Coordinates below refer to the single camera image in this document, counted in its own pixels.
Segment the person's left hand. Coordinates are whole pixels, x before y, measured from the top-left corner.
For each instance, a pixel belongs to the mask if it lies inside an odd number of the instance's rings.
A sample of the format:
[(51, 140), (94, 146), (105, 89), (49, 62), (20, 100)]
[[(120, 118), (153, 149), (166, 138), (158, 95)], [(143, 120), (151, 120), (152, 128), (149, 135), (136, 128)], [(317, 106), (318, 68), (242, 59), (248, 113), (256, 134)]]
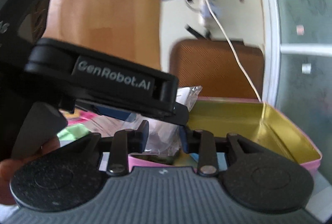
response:
[(10, 181), (15, 172), (26, 163), (34, 161), (43, 155), (46, 155), (60, 147), (60, 142), (57, 136), (51, 138), (41, 146), (41, 148), (32, 156), (25, 159), (5, 159), (1, 161), (0, 176), (1, 176), (1, 204), (5, 206), (12, 206), (15, 204), (10, 191)]

